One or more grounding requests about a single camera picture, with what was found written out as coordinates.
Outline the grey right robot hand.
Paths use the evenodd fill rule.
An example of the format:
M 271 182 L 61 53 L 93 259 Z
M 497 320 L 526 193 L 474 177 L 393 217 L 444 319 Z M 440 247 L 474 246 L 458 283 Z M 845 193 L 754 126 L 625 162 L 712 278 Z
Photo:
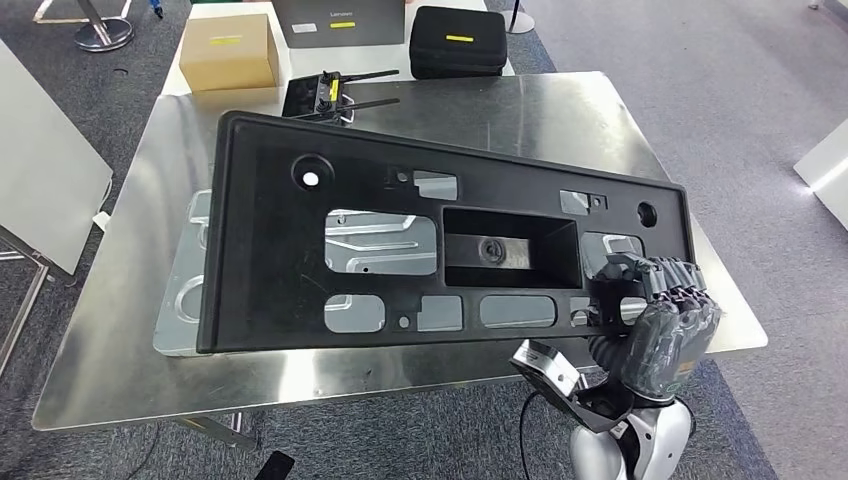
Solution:
M 593 282 L 590 305 L 604 322 L 622 320 L 624 298 L 646 301 L 627 334 L 589 339 L 597 365 L 636 395 L 673 398 L 706 353 L 722 316 L 701 268 L 675 257 L 612 253 Z

